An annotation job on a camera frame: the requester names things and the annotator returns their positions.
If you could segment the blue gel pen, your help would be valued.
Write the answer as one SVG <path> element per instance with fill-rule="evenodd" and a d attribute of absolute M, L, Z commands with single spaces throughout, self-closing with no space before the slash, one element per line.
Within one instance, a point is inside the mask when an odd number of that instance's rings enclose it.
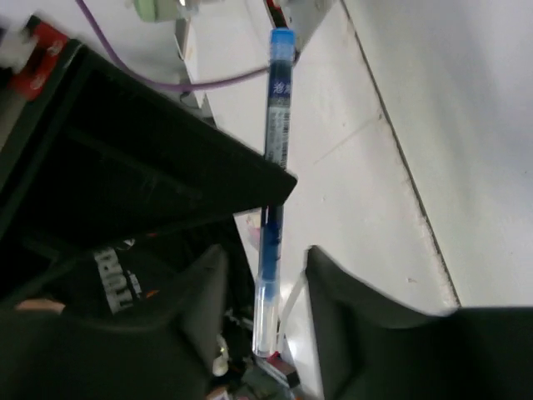
<path fill-rule="evenodd" d="M 264 156 L 280 173 L 285 173 L 287 167 L 295 54 L 296 34 L 286 27 L 274 28 L 270 39 Z M 261 210 L 252 334 L 252 351 L 260 358 L 268 358 L 276 351 L 279 260 L 283 205 L 287 198 L 282 191 L 293 187 L 287 180 L 274 179 L 266 186 L 268 197 Z"/>

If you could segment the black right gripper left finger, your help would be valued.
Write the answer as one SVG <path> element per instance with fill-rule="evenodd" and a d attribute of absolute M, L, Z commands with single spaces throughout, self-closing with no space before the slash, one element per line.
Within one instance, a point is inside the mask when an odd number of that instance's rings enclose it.
<path fill-rule="evenodd" d="M 76 266 L 62 262 L 2 300 L 2 398 L 205 398 L 225 311 L 222 247 L 208 248 L 158 294 L 110 318 L 18 309 Z"/>

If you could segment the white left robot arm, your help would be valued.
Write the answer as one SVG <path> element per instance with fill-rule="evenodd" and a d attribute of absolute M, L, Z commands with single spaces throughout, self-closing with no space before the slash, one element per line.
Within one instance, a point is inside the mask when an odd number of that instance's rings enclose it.
<path fill-rule="evenodd" d="M 1 75 L 1 293 L 55 261 L 283 203 L 296 179 L 37 16 Z"/>

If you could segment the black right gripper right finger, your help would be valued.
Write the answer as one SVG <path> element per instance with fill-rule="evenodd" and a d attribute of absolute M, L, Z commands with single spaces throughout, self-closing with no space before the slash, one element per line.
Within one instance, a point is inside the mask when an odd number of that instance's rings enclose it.
<path fill-rule="evenodd" d="M 306 254 L 327 399 L 529 399 L 532 311 L 461 307 L 426 315 Z"/>

